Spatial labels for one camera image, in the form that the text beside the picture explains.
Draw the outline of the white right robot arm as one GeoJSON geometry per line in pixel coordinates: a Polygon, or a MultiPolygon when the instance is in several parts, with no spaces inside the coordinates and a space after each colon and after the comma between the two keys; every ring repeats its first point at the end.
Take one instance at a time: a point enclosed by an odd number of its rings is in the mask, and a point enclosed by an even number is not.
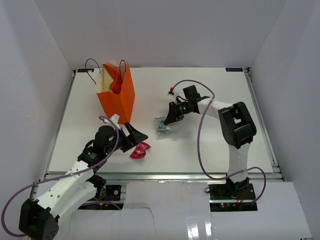
{"type": "Polygon", "coordinates": [[[169,91],[170,95],[174,95],[175,101],[169,103],[167,117],[164,125],[169,125],[183,120],[184,116],[189,113],[197,113],[201,115],[200,123],[197,131],[197,157],[202,172],[212,180],[212,177],[205,170],[200,150],[201,129],[205,116],[213,117],[220,122],[222,136],[228,144],[229,149],[229,165],[225,177],[228,184],[225,188],[226,195],[236,200],[244,193],[244,187],[249,185],[249,177],[247,172],[248,153],[254,136],[257,134],[256,125],[249,113],[246,104],[242,101],[237,103],[224,103],[215,100],[215,97],[201,96],[195,85],[184,88],[184,100],[179,100],[179,96],[175,95],[174,88],[169,91]]]}

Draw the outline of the silver snack packet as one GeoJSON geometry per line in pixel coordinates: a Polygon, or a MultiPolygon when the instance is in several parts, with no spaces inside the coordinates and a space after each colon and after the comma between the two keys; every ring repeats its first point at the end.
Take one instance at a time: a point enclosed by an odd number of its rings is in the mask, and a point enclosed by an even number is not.
{"type": "Polygon", "coordinates": [[[165,120],[166,120],[165,116],[155,117],[154,120],[158,124],[157,132],[156,132],[157,135],[169,134],[173,131],[170,127],[165,125],[165,120]]]}

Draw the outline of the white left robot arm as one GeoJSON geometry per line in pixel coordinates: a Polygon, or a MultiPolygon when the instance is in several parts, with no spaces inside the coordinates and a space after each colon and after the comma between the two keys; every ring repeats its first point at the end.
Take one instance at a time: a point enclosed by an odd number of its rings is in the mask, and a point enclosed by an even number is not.
{"type": "Polygon", "coordinates": [[[90,199],[105,196],[106,181],[97,171],[116,151],[127,152],[148,136],[125,123],[128,135],[110,122],[99,127],[65,175],[35,200],[28,199],[20,211],[18,228],[33,240],[52,240],[65,219],[90,199]]]}

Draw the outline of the large red chip bag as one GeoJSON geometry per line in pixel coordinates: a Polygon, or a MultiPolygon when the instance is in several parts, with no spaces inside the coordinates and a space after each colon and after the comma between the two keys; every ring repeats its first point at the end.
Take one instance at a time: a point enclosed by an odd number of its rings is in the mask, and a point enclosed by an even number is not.
{"type": "Polygon", "coordinates": [[[102,91],[120,94],[122,90],[122,78],[120,73],[108,64],[103,64],[102,91]]]}

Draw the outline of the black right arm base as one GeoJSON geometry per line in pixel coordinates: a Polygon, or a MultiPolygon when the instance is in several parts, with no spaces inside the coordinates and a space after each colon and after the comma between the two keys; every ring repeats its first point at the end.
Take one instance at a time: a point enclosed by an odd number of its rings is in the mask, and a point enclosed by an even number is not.
{"type": "Polygon", "coordinates": [[[227,184],[209,184],[204,192],[209,195],[211,213],[226,212],[256,212],[257,203],[254,202],[256,194],[253,185],[232,192],[227,184]]]}

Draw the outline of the red snack packet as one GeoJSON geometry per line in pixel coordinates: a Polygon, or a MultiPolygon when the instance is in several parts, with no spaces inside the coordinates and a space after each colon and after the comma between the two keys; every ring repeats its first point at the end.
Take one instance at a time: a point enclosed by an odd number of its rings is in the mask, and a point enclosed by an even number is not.
{"type": "Polygon", "coordinates": [[[150,148],[151,146],[148,143],[140,142],[129,157],[134,160],[142,159],[146,156],[147,150],[149,150],[150,148]]]}

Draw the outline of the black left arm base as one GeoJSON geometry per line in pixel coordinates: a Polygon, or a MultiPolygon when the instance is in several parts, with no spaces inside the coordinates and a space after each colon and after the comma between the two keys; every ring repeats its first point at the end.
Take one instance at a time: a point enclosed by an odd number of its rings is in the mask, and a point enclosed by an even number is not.
{"type": "Polygon", "coordinates": [[[123,208],[121,203],[122,186],[106,185],[100,192],[100,195],[90,199],[81,205],[79,210],[101,210],[101,211],[119,211],[123,208]]]}

